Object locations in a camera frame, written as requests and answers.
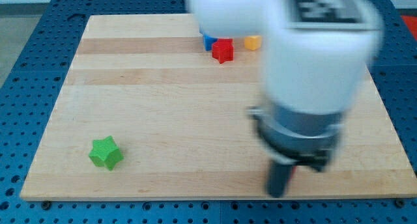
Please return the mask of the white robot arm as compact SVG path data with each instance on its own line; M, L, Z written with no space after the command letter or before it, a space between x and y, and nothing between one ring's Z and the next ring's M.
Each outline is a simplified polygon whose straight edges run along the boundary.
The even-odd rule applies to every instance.
M271 159L266 190L281 197L298 165L323 171L378 54L384 22L369 0L184 0L211 37L263 39L261 101L249 109Z

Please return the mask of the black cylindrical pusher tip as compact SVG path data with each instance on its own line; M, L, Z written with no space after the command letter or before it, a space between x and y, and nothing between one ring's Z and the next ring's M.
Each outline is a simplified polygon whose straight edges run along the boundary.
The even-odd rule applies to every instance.
M265 185L266 192L273 198L282 197L286 192L294 169L294 165L284 165L271 161Z

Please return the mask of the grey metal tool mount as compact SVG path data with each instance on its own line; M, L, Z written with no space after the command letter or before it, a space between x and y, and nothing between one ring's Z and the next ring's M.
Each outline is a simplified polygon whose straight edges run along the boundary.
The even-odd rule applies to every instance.
M281 165L305 165L323 171L339 149L344 114L309 113L269 99L249 107L255 131L270 157Z

